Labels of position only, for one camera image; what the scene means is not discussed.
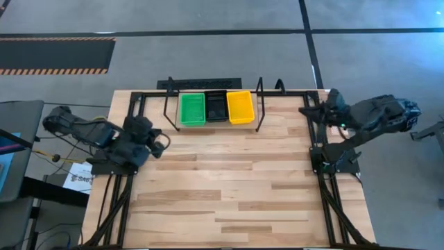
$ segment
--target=wooden table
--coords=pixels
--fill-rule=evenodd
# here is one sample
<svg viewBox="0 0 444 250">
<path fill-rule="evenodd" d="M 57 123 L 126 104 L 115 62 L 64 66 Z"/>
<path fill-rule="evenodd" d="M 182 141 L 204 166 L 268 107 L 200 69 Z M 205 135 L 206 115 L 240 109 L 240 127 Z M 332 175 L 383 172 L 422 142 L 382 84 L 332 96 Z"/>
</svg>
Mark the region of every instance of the wooden table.
<svg viewBox="0 0 444 250">
<path fill-rule="evenodd" d="M 130 93 L 114 92 L 111 122 L 123 124 Z M 326 96 L 321 90 L 320 97 Z M 176 101 L 169 100 L 170 117 L 176 113 Z M 308 154 L 307 120 L 298 112 L 303 105 L 301 97 L 266 97 L 266 116 L 258 133 L 234 129 L 177 132 L 162 115 L 164 98 L 149 97 L 144 115 L 172 143 L 160 159 L 150 156 L 134 178 L 124 247 L 328 246 L 318 181 Z M 330 142 L 341 140 L 328 133 Z M 364 237 L 375 241 L 361 185 L 350 174 L 336 177 L 344 212 Z M 107 179 L 94 179 L 83 223 L 86 240 L 96 230 Z M 118 222 L 119 216 L 111 243 L 116 242 Z"/>
</svg>

